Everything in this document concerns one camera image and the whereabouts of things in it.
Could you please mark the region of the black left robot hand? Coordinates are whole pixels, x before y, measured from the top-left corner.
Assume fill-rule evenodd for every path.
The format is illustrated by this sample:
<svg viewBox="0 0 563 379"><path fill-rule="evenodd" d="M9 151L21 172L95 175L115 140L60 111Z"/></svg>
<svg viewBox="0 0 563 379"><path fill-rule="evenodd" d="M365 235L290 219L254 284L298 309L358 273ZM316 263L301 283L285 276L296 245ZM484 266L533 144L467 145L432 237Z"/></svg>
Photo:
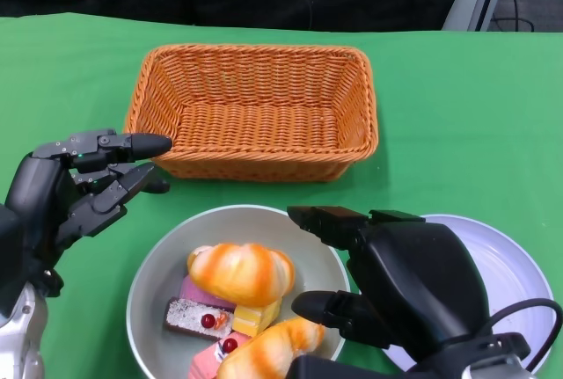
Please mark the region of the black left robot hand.
<svg viewBox="0 0 563 379"><path fill-rule="evenodd" d="M75 133L21 161L5 205L24 226L24 252L47 270L82 237L94 237L126 213L141 192L166 193L152 158L171 150L167 135Z"/></svg>

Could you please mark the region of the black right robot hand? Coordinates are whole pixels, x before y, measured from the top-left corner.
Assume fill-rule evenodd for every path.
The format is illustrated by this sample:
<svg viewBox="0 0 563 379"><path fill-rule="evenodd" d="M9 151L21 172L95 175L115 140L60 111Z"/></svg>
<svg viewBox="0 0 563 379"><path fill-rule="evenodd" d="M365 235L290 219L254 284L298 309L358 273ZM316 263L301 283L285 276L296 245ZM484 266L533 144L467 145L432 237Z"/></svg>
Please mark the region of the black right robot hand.
<svg viewBox="0 0 563 379"><path fill-rule="evenodd" d="M400 346L414 361L491 332L484 281L449 227L399 211L292 206L287 212L301 230L347 251L347 270L361 292L303 292L291 305L298 316L348 340Z"/></svg>

